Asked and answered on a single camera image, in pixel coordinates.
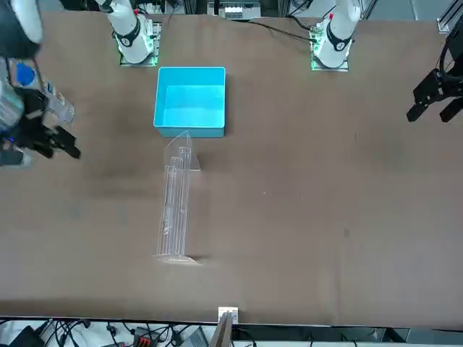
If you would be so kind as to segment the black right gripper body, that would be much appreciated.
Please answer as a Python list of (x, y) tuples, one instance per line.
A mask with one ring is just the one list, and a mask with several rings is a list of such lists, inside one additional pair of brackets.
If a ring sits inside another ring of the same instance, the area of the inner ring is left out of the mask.
[(30, 149), (34, 142), (40, 142), (53, 147), (51, 135), (54, 132), (43, 123), (48, 98), (41, 91), (29, 88), (17, 88), (16, 93), (24, 105), (16, 126), (16, 145)]

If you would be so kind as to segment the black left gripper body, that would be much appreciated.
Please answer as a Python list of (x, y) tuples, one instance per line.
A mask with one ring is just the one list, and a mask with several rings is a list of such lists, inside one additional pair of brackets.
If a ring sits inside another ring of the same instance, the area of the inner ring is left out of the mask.
[(415, 104), (429, 106), (431, 103), (462, 95), (462, 77), (452, 76), (440, 69), (433, 69), (414, 89)]

